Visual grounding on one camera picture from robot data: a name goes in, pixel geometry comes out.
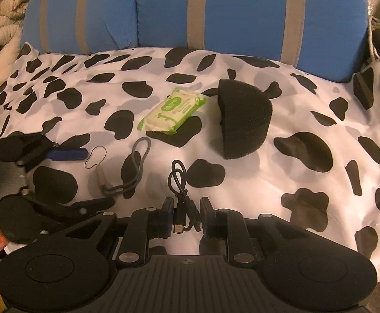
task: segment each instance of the quilted blanket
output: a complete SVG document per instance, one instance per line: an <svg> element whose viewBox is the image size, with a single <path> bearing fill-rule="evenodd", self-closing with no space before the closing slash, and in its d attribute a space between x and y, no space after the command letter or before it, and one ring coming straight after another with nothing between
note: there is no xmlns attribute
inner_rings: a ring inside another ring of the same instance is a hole
<svg viewBox="0 0 380 313"><path fill-rule="evenodd" d="M222 157L216 96L222 78L250 83L273 103L265 143L241 159ZM206 104L172 136L138 131L177 86L208 95ZM215 208L245 217L272 213L368 257L378 284L367 308L380 313L380 59L339 84L279 62L202 50L38 56L25 44L0 86L0 138L15 132L42 132L66 147L106 148L105 159L97 148L86 164L45 160L30 172L37 196L60 203L102 196L93 167L101 159L110 183L128 182L132 145L148 135L143 179L117 197L118 216L171 196L167 178L180 159L196 203L208 196ZM152 244L198 254L200 234L173 235Z"/></svg>

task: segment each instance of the round black pad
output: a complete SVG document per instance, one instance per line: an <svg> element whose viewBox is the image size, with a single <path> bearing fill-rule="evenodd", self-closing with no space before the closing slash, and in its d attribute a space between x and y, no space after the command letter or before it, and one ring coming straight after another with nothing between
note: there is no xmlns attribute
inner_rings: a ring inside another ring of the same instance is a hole
<svg viewBox="0 0 380 313"><path fill-rule="evenodd" d="M22 156L24 146L19 136L0 139L0 161L16 162Z"/></svg>
<svg viewBox="0 0 380 313"><path fill-rule="evenodd" d="M110 280L107 260L85 239L54 235L0 263L0 294L13 307L60 312L98 297Z"/></svg>
<svg viewBox="0 0 380 313"><path fill-rule="evenodd" d="M64 280L74 271L71 259L62 255L41 255L28 262L26 275L36 282L50 283Z"/></svg>
<svg viewBox="0 0 380 313"><path fill-rule="evenodd" d="M296 241L264 263L264 281L287 303L311 311L343 311L371 295L377 284L372 263L335 244Z"/></svg>
<svg viewBox="0 0 380 313"><path fill-rule="evenodd" d="M10 241L27 244L38 238L41 219L27 200L8 195L0 199L0 229Z"/></svg>

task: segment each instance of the black foam sponge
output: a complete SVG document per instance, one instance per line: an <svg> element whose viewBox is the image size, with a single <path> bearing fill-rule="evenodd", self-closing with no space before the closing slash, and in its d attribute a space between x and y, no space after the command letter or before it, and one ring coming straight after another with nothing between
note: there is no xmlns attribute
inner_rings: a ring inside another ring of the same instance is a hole
<svg viewBox="0 0 380 313"><path fill-rule="evenodd" d="M238 159L255 152L265 141L273 105L263 91L241 81L219 81L224 158Z"/></svg>

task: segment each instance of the blue striped pillow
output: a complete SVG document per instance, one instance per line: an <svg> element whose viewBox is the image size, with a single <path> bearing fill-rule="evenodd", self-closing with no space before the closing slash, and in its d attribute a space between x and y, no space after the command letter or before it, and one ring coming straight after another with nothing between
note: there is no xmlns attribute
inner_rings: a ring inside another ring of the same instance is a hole
<svg viewBox="0 0 380 313"><path fill-rule="evenodd" d="M40 53L90 54L138 46L135 0L30 0L22 32Z"/></svg>
<svg viewBox="0 0 380 313"><path fill-rule="evenodd" d="M192 47L350 80L363 59L367 0L137 0L143 47Z"/></svg>

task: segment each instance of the ribbed black surface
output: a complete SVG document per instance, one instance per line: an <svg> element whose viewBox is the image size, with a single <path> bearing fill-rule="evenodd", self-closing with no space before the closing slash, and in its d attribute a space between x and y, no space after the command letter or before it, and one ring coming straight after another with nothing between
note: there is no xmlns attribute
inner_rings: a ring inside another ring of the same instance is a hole
<svg viewBox="0 0 380 313"><path fill-rule="evenodd" d="M13 308L7 311L20 312ZM71 313L178 312L304 311L279 301L268 292L254 271L232 267L223 256L154 255L145 266L120 271L101 297ZM368 311L358 308L353 313Z"/></svg>

